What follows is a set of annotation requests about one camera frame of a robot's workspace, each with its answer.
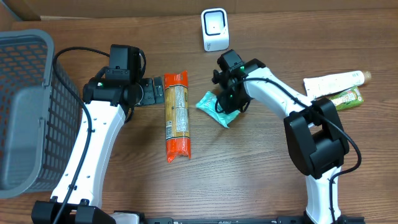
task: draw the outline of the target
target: gray plastic basket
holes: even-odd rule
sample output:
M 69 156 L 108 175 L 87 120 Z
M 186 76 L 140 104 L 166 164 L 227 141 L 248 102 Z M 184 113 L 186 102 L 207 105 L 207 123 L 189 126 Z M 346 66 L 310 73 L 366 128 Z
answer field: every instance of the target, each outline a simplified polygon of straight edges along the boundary
M 53 190 L 72 153 L 79 107 L 52 76 L 53 56 L 42 30 L 0 32 L 0 198 Z

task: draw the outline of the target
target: small teal packet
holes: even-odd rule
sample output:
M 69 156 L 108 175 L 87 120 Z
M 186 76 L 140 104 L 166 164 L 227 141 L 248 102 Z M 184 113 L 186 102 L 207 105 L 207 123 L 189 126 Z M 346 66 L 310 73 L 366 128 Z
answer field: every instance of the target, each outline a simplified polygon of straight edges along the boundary
M 199 101 L 199 103 L 197 103 L 196 106 L 197 106 L 197 108 L 203 110 L 208 115 L 210 115 L 212 118 L 214 118 L 222 126 L 224 126 L 225 128 L 229 128 L 228 124 L 238 116 L 240 111 L 236 110 L 230 114 L 217 113 L 215 110 L 216 100 L 217 100 L 217 96 L 214 95 L 212 92 L 207 91 L 205 96 Z M 218 104 L 218 110 L 219 111 L 222 110 L 220 104 Z

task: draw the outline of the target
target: black base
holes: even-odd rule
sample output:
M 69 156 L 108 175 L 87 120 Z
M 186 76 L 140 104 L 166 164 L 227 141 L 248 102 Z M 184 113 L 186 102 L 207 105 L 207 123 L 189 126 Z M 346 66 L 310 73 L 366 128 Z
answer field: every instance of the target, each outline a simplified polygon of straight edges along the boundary
M 147 218 L 146 224 L 313 224 L 304 212 L 304 216 L 278 217 L 270 219 L 245 218 L 245 219 L 197 219 L 173 220 L 172 218 Z M 337 224 L 365 224 L 364 217 L 340 216 Z
M 82 200 L 80 205 L 67 204 L 58 224 L 116 224 L 115 220 L 101 209 L 88 206 Z M 32 210 L 32 221 L 34 224 L 52 224 L 55 216 L 60 210 L 61 203 L 36 201 Z M 143 213 L 131 211 L 115 211 L 124 213 L 135 213 L 139 216 L 139 224 L 313 224 L 311 219 L 304 216 L 278 217 L 270 219 L 246 218 L 246 219 L 197 219 L 197 220 L 173 220 L 172 218 L 145 218 Z M 364 217 L 340 216 L 337 224 L 365 224 Z

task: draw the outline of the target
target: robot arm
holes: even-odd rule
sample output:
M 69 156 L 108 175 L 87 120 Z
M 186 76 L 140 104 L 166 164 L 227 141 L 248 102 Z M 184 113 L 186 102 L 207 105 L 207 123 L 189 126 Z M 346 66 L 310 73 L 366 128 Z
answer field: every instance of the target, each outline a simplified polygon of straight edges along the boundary
M 292 96 L 307 107 L 327 116 L 342 129 L 333 103 L 326 99 L 313 102 L 311 98 L 298 93 L 277 79 L 262 62 L 253 59 L 245 63 L 234 50 L 221 55 L 217 63 L 221 71 L 215 70 L 212 80 L 214 84 L 220 84 L 226 92 L 218 96 L 224 113 L 235 110 L 244 112 L 250 100 L 255 99 L 284 120 L 290 157 L 299 171 L 305 175 L 308 195 L 307 217 L 316 224 L 332 223 L 329 180 L 341 170 L 343 156 L 348 153 L 348 143 L 339 133 L 330 129 L 328 124 L 322 123 L 305 107 L 296 103 Z M 311 135 L 309 128 L 321 124 L 323 129 Z M 341 215 L 337 206 L 337 190 L 337 178 L 335 178 L 332 191 L 336 218 Z
M 73 191 L 68 203 L 80 204 L 85 200 L 87 205 L 102 206 L 102 187 L 111 155 L 113 143 L 120 131 L 126 116 L 120 105 L 111 106 L 107 101 L 92 101 L 86 105 L 90 112 L 93 129 L 90 146 L 76 182 L 76 190 Z M 62 203 L 67 194 L 68 186 L 72 181 L 77 165 L 81 158 L 87 137 L 87 117 L 83 112 L 80 131 L 73 147 L 69 163 L 62 175 L 60 182 L 52 192 L 51 198 L 56 198 Z
M 289 93 L 298 98 L 302 103 L 307 106 L 312 105 L 312 99 L 304 96 L 285 83 L 277 79 L 269 68 L 258 68 L 255 71 L 249 73 L 247 78 L 268 78 L 274 82 L 277 82 L 284 87 Z M 266 105 L 272 112 L 274 112 L 280 119 L 284 119 L 291 114 L 291 112 L 300 112 L 304 110 L 302 106 L 295 103 L 293 99 L 287 96 L 282 90 L 277 88 L 271 83 L 264 81 L 248 81 L 244 82 L 244 89 L 246 93 L 257 101 L 260 101 Z M 333 167 L 330 170 L 322 174 L 322 177 L 315 179 L 311 175 L 305 176 L 305 183 L 307 186 L 308 203 L 306 207 L 306 213 L 308 217 L 314 223 L 332 223 L 329 203 L 329 180 L 333 174 L 340 172 L 340 167 Z M 337 178 L 335 179 L 335 185 L 333 185 L 333 208 L 335 211 L 335 217 L 338 218 L 341 215 L 340 209 L 338 208 L 338 192 L 337 192 Z

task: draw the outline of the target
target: orange plastic bag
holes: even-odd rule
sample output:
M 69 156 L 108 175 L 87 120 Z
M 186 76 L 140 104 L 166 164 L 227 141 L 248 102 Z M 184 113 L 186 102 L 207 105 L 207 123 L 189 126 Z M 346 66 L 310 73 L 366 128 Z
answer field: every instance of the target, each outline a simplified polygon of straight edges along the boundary
M 172 162 L 176 156 L 191 159 L 187 71 L 166 73 L 164 83 L 167 162 Z

